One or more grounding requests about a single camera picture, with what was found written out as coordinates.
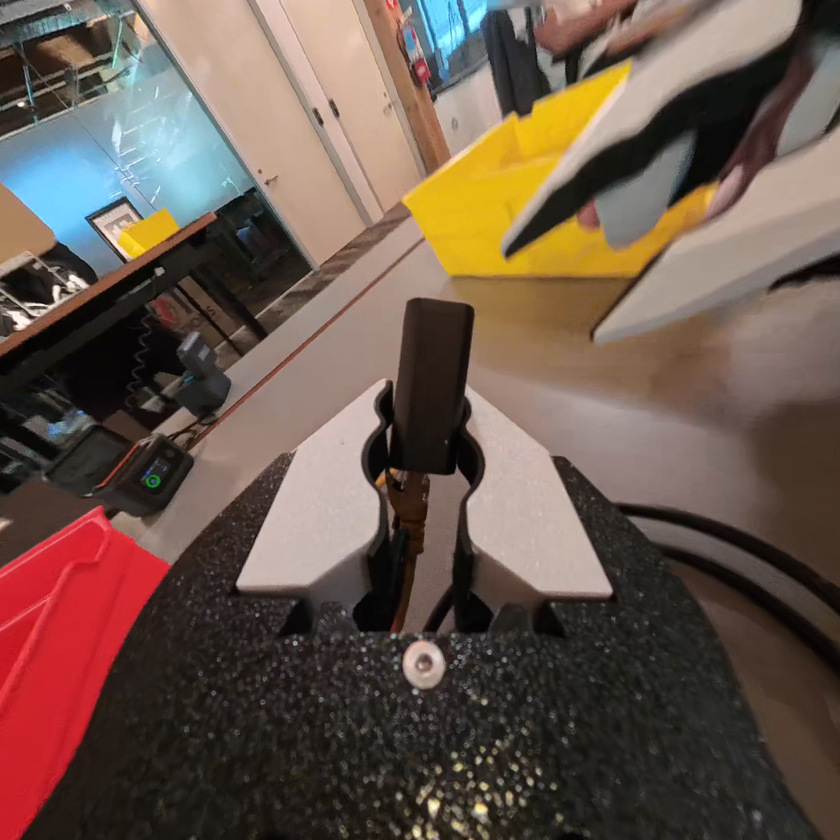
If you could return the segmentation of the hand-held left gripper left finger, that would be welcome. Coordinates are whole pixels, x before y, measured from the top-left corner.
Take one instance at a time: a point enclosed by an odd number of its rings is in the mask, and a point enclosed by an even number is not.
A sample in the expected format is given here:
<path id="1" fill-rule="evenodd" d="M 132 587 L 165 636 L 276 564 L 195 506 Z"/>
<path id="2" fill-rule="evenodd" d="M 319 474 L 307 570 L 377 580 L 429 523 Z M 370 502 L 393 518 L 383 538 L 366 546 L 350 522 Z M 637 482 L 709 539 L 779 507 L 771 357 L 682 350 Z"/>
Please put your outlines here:
<path id="1" fill-rule="evenodd" d="M 377 381 L 297 447 L 239 573 L 240 594 L 358 603 L 372 591 L 385 502 L 365 458 L 386 429 L 392 388 Z"/>

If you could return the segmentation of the white door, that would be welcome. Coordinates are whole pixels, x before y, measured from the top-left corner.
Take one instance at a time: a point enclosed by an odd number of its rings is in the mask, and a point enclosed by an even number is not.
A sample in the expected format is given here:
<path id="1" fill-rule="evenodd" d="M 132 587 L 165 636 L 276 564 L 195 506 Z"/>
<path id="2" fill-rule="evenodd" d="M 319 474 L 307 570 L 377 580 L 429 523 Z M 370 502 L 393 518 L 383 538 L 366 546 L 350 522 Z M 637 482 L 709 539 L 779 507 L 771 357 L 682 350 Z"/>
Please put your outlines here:
<path id="1" fill-rule="evenodd" d="M 362 216 L 250 4 L 138 6 L 310 265 L 360 234 Z"/>
<path id="2" fill-rule="evenodd" d="M 381 210 L 390 212 L 420 182 L 421 173 L 355 2 L 281 4 L 331 116 L 350 142 Z"/>

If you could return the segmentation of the dark jacket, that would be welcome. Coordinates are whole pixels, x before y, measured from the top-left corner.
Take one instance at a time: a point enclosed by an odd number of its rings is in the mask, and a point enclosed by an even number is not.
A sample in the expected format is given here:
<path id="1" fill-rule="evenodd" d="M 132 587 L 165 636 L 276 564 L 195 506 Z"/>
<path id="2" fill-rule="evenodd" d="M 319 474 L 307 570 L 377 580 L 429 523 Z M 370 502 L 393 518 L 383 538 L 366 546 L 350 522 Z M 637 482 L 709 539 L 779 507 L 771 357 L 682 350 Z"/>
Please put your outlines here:
<path id="1" fill-rule="evenodd" d="M 561 20 L 580 11 L 571 2 L 487 9 L 479 31 L 503 118 L 513 113 L 528 116 L 538 100 L 578 80 L 583 46 L 553 53 L 535 37 L 538 26 L 551 16 Z"/>

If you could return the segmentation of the red plastic bin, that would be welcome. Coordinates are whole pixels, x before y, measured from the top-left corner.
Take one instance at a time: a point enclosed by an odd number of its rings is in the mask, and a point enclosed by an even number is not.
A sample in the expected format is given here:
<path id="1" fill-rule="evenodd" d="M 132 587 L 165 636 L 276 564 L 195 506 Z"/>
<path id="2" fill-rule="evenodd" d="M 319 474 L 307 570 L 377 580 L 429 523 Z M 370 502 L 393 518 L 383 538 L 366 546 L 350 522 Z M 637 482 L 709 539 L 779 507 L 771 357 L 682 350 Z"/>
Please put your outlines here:
<path id="1" fill-rule="evenodd" d="M 56 788 L 169 569 L 101 507 L 2 568 L 2 839 L 20 838 Z"/>

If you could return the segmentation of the yellow plastic bin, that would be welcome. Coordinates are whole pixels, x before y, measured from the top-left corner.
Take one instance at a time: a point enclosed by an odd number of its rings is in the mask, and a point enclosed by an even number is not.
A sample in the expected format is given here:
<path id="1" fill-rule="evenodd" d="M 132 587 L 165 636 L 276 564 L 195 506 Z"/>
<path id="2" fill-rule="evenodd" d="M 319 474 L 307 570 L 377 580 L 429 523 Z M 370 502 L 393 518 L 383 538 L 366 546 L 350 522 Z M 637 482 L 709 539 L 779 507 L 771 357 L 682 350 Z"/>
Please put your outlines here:
<path id="1" fill-rule="evenodd" d="M 505 259 L 501 239 L 513 218 L 577 135 L 624 81 L 631 63 L 538 101 L 489 129 L 403 198 L 440 264 L 452 277 L 631 279 L 675 238 L 700 223 L 716 184 L 699 186 L 665 211 L 653 231 L 622 250 L 602 229 L 574 217 Z"/>

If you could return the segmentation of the wooden post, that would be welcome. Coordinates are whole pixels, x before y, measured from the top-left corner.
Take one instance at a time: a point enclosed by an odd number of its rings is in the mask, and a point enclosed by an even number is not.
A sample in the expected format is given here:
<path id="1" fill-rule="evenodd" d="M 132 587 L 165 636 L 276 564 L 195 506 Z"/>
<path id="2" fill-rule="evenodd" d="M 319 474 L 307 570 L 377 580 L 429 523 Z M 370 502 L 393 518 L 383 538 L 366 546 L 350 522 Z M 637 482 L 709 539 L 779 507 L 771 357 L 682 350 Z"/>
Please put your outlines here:
<path id="1" fill-rule="evenodd" d="M 364 1 L 385 64 L 412 132 L 427 175 L 447 163 L 450 152 L 428 87 L 415 86 L 403 54 L 397 26 L 402 6 L 397 1 Z"/>

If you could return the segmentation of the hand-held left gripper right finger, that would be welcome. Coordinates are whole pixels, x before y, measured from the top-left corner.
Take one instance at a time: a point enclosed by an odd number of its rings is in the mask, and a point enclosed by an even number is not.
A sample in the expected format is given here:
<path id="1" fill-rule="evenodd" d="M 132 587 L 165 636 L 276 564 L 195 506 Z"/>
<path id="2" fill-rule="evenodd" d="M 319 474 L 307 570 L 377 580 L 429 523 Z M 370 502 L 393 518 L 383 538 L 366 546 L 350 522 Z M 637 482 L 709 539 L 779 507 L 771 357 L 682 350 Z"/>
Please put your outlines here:
<path id="1" fill-rule="evenodd" d="M 484 603 L 606 602 L 613 586 L 553 457 L 466 388 L 458 470 L 458 548 L 467 590 Z"/>

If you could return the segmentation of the glass office partition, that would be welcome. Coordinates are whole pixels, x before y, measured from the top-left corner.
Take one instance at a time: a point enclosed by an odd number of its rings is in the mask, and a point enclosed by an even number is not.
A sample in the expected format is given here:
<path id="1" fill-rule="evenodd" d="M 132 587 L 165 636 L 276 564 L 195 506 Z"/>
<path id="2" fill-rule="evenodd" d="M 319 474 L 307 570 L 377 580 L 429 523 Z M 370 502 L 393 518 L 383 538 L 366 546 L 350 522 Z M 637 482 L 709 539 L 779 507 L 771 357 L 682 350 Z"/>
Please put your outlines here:
<path id="1" fill-rule="evenodd" d="M 86 216 L 126 196 L 180 228 L 213 212 L 213 270 L 259 313 L 311 266 L 135 2 L 2 2 L 1 179 L 99 277 Z"/>

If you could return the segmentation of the small yellow bin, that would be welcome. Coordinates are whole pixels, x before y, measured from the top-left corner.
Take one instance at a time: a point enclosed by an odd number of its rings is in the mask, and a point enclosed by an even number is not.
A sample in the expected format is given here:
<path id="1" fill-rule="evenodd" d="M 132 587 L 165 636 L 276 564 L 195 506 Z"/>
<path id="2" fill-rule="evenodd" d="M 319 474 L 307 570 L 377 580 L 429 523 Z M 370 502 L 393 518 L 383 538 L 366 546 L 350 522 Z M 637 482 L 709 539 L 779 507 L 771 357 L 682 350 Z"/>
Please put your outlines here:
<path id="1" fill-rule="evenodd" d="M 180 230 L 173 215 L 162 208 L 151 216 L 125 227 L 117 245 L 128 260 L 136 259 L 165 242 Z"/>

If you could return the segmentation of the plywood board on clear stand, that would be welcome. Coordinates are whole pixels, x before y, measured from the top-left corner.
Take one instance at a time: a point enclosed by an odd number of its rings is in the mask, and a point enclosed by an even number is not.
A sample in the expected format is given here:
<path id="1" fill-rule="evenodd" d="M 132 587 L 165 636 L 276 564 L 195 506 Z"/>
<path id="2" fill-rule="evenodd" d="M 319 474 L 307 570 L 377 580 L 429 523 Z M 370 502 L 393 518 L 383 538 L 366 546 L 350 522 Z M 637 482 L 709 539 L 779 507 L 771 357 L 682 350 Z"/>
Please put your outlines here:
<path id="1" fill-rule="evenodd" d="M 72 258 L 53 231 L 1 184 L 1 279 L 16 271 Z"/>

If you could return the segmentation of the cardboard box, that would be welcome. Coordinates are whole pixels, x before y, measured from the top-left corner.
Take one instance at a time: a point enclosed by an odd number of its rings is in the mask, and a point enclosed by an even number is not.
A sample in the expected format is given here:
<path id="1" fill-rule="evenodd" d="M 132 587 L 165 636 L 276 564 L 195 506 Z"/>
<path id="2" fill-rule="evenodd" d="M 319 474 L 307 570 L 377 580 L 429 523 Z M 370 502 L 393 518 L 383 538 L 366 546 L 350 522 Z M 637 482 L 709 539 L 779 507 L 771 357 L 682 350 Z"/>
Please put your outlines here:
<path id="1" fill-rule="evenodd" d="M 183 337 L 199 332 L 213 348 L 238 329 L 238 323 L 189 275 L 150 305 L 160 324 Z"/>

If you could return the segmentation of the black picture frame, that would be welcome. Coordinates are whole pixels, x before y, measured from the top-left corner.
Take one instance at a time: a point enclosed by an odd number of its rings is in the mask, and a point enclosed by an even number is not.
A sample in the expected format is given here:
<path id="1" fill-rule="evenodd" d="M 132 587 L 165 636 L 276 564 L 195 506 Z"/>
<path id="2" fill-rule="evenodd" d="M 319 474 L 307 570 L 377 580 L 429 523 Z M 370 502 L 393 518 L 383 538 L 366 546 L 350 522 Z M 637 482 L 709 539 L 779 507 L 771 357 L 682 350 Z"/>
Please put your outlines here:
<path id="1" fill-rule="evenodd" d="M 96 212 L 86 216 L 89 226 L 121 259 L 122 263 L 131 261 L 130 253 L 119 244 L 123 232 L 141 222 L 143 216 L 126 196 L 121 196 Z"/>

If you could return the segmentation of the black ethernet splitter adapter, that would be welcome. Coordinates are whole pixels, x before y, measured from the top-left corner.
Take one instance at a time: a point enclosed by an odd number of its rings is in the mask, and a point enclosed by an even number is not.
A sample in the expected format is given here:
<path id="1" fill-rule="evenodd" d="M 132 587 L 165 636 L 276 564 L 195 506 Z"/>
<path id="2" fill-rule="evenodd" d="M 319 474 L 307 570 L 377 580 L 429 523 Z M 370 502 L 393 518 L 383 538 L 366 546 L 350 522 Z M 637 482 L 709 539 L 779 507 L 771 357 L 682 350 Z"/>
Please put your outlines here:
<path id="1" fill-rule="evenodd" d="M 455 472 L 475 310 L 463 302 L 415 297 L 406 304 L 393 402 L 390 465 L 408 472 Z"/>

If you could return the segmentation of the brown desk with black frame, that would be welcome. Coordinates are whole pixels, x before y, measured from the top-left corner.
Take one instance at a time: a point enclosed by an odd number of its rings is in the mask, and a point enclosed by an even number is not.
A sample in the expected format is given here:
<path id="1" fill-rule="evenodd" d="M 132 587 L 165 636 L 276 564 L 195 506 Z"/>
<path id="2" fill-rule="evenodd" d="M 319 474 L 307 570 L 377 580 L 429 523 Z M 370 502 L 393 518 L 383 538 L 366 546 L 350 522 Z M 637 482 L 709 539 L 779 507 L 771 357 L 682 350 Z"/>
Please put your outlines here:
<path id="1" fill-rule="evenodd" d="M 266 339 L 268 332 L 256 316 L 211 270 L 212 259 L 223 254 L 207 233 L 216 221 L 215 213 L 206 213 L 3 341 L 2 396 L 44 375 L 68 354 L 185 278 L 194 280 L 210 298 L 231 311 L 257 341 Z"/>

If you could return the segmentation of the black portable power station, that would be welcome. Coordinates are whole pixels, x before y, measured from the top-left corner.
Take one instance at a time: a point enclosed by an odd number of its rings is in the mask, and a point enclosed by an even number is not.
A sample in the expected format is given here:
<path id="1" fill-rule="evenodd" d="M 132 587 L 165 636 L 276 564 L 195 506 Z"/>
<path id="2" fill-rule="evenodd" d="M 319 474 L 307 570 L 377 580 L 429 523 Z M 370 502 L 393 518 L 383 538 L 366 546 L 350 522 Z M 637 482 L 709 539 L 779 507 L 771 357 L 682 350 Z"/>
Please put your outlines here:
<path id="1" fill-rule="evenodd" d="M 132 443 L 94 424 L 44 470 L 45 482 L 134 518 L 168 506 L 194 465 L 189 452 L 153 434 Z"/>

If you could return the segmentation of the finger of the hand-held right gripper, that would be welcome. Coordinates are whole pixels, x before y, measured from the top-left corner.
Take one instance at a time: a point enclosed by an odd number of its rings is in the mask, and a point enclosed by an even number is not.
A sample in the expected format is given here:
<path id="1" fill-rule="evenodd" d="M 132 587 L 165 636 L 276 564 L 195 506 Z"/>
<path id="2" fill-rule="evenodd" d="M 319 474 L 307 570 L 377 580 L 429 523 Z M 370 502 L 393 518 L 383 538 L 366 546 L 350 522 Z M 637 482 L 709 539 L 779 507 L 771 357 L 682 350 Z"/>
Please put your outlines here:
<path id="1" fill-rule="evenodd" d="M 774 162 L 715 220 L 679 237 L 594 327 L 595 344 L 650 333 L 771 289 L 838 255 L 839 135 Z"/>
<path id="2" fill-rule="evenodd" d="M 500 243 L 507 259 L 575 217 L 625 249 L 696 185 L 697 129 L 712 85 L 777 54 L 798 2 L 717 2 L 634 59 Z"/>

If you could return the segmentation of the dark grey battery charger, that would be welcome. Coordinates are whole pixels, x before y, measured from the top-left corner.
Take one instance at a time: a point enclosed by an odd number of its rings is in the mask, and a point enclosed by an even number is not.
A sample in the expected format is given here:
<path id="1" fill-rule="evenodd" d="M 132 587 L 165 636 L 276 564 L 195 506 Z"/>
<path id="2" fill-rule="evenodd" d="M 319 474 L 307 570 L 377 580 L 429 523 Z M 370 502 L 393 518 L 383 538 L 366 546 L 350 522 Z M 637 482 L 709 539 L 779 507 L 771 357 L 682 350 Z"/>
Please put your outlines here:
<path id="1" fill-rule="evenodd" d="M 186 335 L 176 352 L 185 370 L 174 400 L 196 418 L 217 413 L 231 387 L 228 376 L 217 366 L 217 355 L 198 331 Z"/>

